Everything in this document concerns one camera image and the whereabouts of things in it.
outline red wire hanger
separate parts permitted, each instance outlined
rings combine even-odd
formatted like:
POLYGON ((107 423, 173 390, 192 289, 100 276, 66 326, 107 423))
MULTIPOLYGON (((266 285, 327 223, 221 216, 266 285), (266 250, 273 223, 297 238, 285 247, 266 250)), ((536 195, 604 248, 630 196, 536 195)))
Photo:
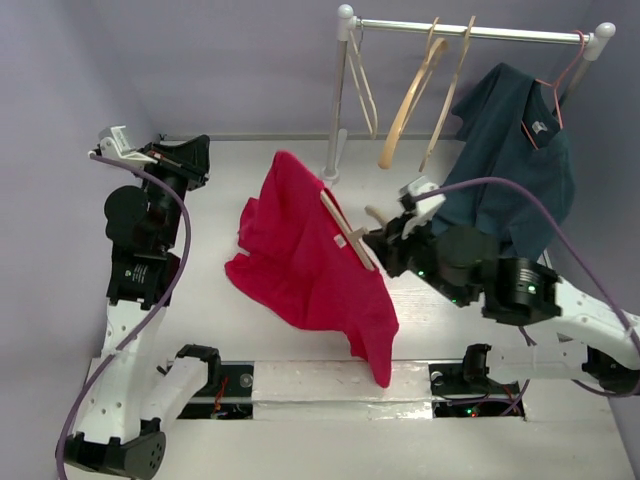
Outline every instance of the red wire hanger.
MULTIPOLYGON (((536 78, 536 82, 538 82, 538 83, 540 83, 540 84, 542 84, 542 85, 544 85, 546 87, 551 87, 553 89, 553 101, 554 101, 555 106, 556 106, 556 112, 558 113, 558 124, 560 125, 560 130, 562 130, 564 128, 564 122, 562 121, 562 112, 560 111, 560 102, 558 100, 558 88, 560 88, 560 85, 562 85, 562 82, 564 81, 564 79, 567 76, 567 74, 576 65, 578 60, 580 60, 580 57, 582 57, 582 54, 584 53, 584 47, 585 47, 585 45, 584 45, 584 33, 582 33, 580 30, 573 30, 572 33, 577 33, 578 35, 580 35, 580 51, 574 57, 574 59, 571 61, 571 63, 569 63, 567 68, 565 68, 563 70, 563 72, 560 74, 560 76, 553 83, 548 83, 548 82, 545 82, 544 80, 540 80, 539 78, 536 78)), ((531 135, 531 133, 529 132, 529 129, 524 124, 524 121, 521 121, 521 123, 522 123, 522 128, 524 129, 524 132, 527 134, 527 137, 529 137, 529 140, 531 141, 531 144, 534 146, 534 148, 536 150, 538 150, 538 145, 536 145, 536 142, 533 139, 533 136, 531 135)))

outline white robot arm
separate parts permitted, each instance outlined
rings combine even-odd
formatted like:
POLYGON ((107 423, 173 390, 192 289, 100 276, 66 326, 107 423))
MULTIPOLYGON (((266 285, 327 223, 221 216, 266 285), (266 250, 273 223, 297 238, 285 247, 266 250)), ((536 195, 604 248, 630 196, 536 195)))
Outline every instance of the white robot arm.
POLYGON ((640 319, 623 312, 627 328, 609 305, 553 270, 528 259, 500 258, 497 240, 474 227, 450 227, 434 236, 429 221, 445 200, 434 192, 438 188, 427 177, 410 183, 400 190, 404 213, 364 236, 387 273, 395 277, 409 270, 458 307, 480 301, 487 318, 516 327, 545 322, 571 339, 506 349, 472 345, 463 362, 465 381, 482 386, 566 378, 599 384, 612 394, 634 391, 640 319), (435 195, 416 200, 428 192, 435 195))
POLYGON ((180 269, 180 258, 170 252, 181 217, 176 200, 184 200, 187 191, 208 180, 208 148, 209 138, 202 135, 174 147, 150 143, 134 150, 126 128, 119 126, 101 132, 98 148, 90 152, 118 160, 134 172, 144 170, 139 175, 147 180, 139 187, 115 190, 105 203, 112 269, 105 340, 92 366, 110 364, 86 392, 66 437, 67 464, 151 479, 164 457, 164 432, 199 390, 220 382, 218 351, 187 345, 157 385, 151 384, 153 342, 170 295, 166 302, 162 299, 170 294, 180 269), (152 309, 157 309, 156 315, 142 328, 152 309), (134 330, 130 343, 123 345, 134 330))

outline clothing rack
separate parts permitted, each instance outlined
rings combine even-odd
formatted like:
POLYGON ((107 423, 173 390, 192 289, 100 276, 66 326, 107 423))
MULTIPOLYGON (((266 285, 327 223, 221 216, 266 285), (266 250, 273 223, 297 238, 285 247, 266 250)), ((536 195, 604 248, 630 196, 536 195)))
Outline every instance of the clothing rack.
MULTIPOLYGON (((426 34, 432 29, 431 23, 394 22, 388 20, 370 20, 356 17, 350 5, 341 5, 338 8, 338 52, 336 58, 336 70, 333 85, 333 103, 331 108, 331 129, 329 130, 329 149, 327 153, 327 165, 322 170, 321 177, 327 184, 335 183, 340 177, 338 164, 342 156, 342 150, 347 140, 347 130, 340 128, 340 107, 342 104, 342 87, 344 85, 344 72, 347 59, 347 47, 349 33, 356 29, 385 30, 426 34)), ((464 36, 467 26, 437 24, 434 34, 464 36)), ((613 23, 605 22, 598 25, 595 33, 584 35, 585 49, 582 61, 569 82, 566 90, 560 97, 560 105, 577 88, 578 84, 589 69, 589 66, 598 59, 607 42, 616 33, 613 23)), ((577 33, 537 32, 532 30, 512 30, 508 28, 472 27, 472 38, 488 38, 493 40, 510 40, 516 42, 551 43, 561 45, 580 45, 581 38, 577 33)))

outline white table surface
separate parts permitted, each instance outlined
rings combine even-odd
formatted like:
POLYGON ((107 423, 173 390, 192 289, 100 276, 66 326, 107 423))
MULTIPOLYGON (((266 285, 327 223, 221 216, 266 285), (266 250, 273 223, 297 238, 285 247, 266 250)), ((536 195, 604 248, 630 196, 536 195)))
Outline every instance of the white table surface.
MULTIPOLYGON (((333 192, 354 227, 375 228, 364 214, 366 204, 391 215, 400 212, 397 191, 418 176, 426 144, 401 142, 393 168, 381 171, 376 162, 382 142, 347 142, 333 192)), ((460 148, 457 142, 439 142, 427 167, 434 181, 444 180, 460 148)), ((249 300, 225 276, 224 263, 237 251, 242 208, 258 195, 279 149, 292 151, 317 172, 326 157, 324 141, 212 143, 211 179, 187 196, 191 258, 158 333, 154 356, 159 363, 187 343, 217 347, 225 361, 351 360, 342 334, 297 330, 249 300)), ((394 360, 460 359, 473 343, 523 343, 517 329, 483 319, 479 306, 453 306, 412 275, 386 282, 400 322, 394 360)), ((555 338, 543 325, 530 333, 539 342, 555 338)), ((168 432, 167 457, 156 478, 633 478, 605 399, 568 381, 534 381, 525 410, 527 421, 319 421, 304 414, 281 420, 178 421, 168 432)), ((69 470, 74 480, 100 478, 69 470)))

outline pink shirt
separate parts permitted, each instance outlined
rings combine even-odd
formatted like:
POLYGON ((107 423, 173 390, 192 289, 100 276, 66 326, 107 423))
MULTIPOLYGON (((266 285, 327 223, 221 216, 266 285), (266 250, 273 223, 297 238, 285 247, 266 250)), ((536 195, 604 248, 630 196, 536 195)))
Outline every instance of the pink shirt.
MULTIPOLYGON (((398 321, 382 276, 364 268, 320 201, 324 184, 289 152, 276 153, 260 198, 240 217, 231 282, 304 330, 344 332, 351 355, 369 362, 382 387, 391 380, 398 321)), ((329 190, 325 190, 333 199, 329 190)))

